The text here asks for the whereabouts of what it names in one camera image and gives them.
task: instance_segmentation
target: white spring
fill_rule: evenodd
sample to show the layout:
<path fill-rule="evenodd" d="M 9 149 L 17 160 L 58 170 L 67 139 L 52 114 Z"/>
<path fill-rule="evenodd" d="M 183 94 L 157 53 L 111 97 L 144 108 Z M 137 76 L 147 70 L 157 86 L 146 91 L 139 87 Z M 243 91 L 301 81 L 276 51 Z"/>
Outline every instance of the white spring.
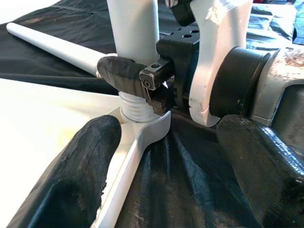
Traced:
<path fill-rule="evenodd" d="M 119 92 L 122 103 L 122 112 L 130 120 L 144 123 L 155 120 L 159 116 L 153 112 L 153 108 L 141 97 Z"/>

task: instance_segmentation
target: white vertical pole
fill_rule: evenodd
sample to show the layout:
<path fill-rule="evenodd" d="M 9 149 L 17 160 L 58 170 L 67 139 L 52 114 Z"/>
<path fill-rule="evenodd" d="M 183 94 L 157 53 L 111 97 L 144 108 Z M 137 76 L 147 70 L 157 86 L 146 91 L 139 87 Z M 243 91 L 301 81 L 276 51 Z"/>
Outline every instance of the white vertical pole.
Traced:
<path fill-rule="evenodd" d="M 107 0 L 107 3 L 118 56 L 145 65 L 157 60 L 157 0 Z M 124 104 L 122 112 L 127 118 L 149 122 L 158 117 L 145 99 L 123 92 L 120 92 L 120 97 Z"/>

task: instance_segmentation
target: white plastic rod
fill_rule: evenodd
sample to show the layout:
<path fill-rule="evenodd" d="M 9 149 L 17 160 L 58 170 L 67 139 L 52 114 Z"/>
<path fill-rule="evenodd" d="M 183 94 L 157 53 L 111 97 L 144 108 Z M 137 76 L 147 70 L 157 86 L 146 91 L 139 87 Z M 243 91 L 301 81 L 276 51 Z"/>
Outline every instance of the white plastic rod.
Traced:
<path fill-rule="evenodd" d="M 156 51 L 159 39 L 157 0 L 107 0 L 107 3 L 118 56 L 145 65 L 156 61 L 159 58 Z M 119 95 L 128 103 L 134 102 L 134 105 L 124 102 L 122 106 L 122 113 L 128 119 L 149 122 L 158 117 L 145 99 L 123 92 Z"/>
<path fill-rule="evenodd" d="M 9 23 L 7 31 L 14 36 L 63 59 L 64 61 L 96 76 L 98 61 L 106 54 L 59 39 L 27 27 Z"/>

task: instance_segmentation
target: screw hole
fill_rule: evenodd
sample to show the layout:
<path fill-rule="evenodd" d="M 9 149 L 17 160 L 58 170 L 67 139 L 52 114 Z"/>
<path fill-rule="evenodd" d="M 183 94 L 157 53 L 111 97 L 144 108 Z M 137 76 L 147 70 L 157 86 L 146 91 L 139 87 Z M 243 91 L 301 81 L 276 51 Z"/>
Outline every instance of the screw hole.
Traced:
<path fill-rule="evenodd" d="M 152 68 L 158 68 L 158 67 L 160 67 L 160 65 L 159 64 L 153 64 L 151 67 Z"/>

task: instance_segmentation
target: black tarp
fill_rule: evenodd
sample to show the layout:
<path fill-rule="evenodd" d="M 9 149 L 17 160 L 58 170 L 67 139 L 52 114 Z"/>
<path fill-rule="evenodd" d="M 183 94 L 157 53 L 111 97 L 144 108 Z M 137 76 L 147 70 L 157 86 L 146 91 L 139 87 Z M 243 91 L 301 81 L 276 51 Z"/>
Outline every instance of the black tarp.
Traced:
<path fill-rule="evenodd" d="M 163 1 L 160 34 L 180 26 Z M 63 0 L 23 16 L 15 23 L 101 51 L 115 52 L 105 0 Z M 100 79 L 9 35 L 0 25 L 0 77 L 69 77 L 62 87 L 111 93 Z M 292 22 L 287 39 L 291 40 Z M 73 78 L 82 78 L 76 83 Z M 132 182 L 117 227 L 258 227 L 214 129 L 173 110 L 167 136 L 150 145 Z"/>

